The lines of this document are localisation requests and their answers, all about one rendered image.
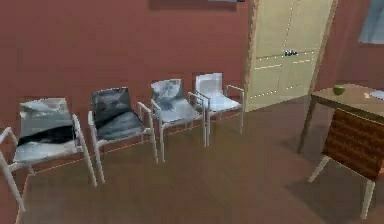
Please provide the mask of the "cream room door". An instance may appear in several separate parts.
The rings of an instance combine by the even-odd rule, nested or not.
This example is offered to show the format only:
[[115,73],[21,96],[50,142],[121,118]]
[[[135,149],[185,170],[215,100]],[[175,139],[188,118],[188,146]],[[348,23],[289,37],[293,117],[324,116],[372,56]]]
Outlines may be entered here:
[[[246,109],[309,93],[333,0],[259,0]],[[287,50],[297,55],[284,56]]]

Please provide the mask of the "brown wooden table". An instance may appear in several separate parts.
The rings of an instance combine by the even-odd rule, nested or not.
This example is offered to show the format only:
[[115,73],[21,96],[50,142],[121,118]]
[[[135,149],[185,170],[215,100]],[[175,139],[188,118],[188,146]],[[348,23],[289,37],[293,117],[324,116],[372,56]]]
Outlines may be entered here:
[[332,88],[318,90],[310,94],[310,104],[297,147],[298,153],[302,151],[304,146],[312,115],[317,104],[332,109],[342,109],[364,118],[384,123],[384,100],[372,96],[366,98],[366,94],[373,92],[372,88],[356,84],[343,84],[343,87],[345,91],[341,95],[335,95]]

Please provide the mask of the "brown slatted wooden chair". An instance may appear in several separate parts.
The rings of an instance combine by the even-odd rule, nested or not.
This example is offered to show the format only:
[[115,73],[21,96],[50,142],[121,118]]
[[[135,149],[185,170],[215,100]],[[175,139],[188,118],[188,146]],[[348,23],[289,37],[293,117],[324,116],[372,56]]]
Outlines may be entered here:
[[384,124],[336,109],[323,157],[308,181],[313,182],[330,160],[366,179],[360,217],[367,218],[376,182],[384,178]]

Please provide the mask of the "pale window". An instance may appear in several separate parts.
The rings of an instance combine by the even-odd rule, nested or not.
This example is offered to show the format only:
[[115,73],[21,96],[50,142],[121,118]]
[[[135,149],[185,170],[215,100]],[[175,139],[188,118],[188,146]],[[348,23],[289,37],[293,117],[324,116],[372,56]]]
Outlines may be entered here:
[[371,1],[359,41],[384,44],[384,0]]

